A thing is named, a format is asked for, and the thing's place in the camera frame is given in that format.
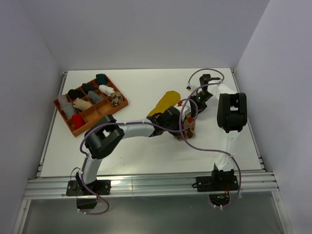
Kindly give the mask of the orange argyle sock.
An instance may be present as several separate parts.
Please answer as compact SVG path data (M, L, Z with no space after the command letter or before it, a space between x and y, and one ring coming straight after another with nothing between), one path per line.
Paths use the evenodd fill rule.
M182 121L182 131L185 139L191 139L195 137L195 123L192 123L194 118L188 113Z

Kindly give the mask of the yellow sock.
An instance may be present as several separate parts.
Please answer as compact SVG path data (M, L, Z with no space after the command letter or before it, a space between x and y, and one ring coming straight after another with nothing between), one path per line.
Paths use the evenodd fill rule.
M165 95L159 100L155 108L147 115L151 117L157 113L163 113L169 107L175 106L181 99L180 93L176 91L167 91Z

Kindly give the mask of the brown argyle sock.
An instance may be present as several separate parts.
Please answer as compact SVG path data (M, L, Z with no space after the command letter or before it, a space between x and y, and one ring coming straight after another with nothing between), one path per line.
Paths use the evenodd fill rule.
M110 94L110 103L113 107L119 106L123 102L121 92L112 92Z

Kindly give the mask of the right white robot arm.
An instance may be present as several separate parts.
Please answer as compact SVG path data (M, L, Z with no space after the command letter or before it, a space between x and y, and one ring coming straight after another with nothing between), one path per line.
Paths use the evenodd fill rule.
M237 93L222 83L220 78L203 74L199 78L201 91L191 97L191 116L201 113L207 108L206 102L215 97L218 99L216 121L224 134L221 152L218 153L211 176L211 185L222 190L228 182L235 181L234 161L236 144L240 132L247 124L247 96Z

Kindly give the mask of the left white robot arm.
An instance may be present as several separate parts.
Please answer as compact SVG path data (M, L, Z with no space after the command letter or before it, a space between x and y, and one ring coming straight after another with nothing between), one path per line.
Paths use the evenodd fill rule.
M179 122L191 113L186 106L169 107L163 113L130 122L117 121L112 115L106 115L89 129L80 144L80 152L85 154L81 170L76 174L78 190L84 195L94 191L99 166L123 139L132 137L156 137L164 132L180 135Z

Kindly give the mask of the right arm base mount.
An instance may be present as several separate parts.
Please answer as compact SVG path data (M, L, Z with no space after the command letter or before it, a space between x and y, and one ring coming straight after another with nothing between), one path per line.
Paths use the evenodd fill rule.
M209 195L210 201L216 206L224 206L230 202L230 192L237 192L239 189L236 176L230 178L218 178L213 176L198 176L192 188L197 192L218 192Z

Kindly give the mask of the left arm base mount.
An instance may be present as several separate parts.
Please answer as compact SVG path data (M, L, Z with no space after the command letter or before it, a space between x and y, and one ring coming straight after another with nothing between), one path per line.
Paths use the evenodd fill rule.
M111 188L110 180L95 180L91 184L87 184L87 187L97 195L109 195ZM75 180L70 180L67 184L66 196L75 196L76 205L78 209L81 210L91 210L94 209L98 203L98 198L79 198L80 196L93 195L89 190L87 190L80 178Z

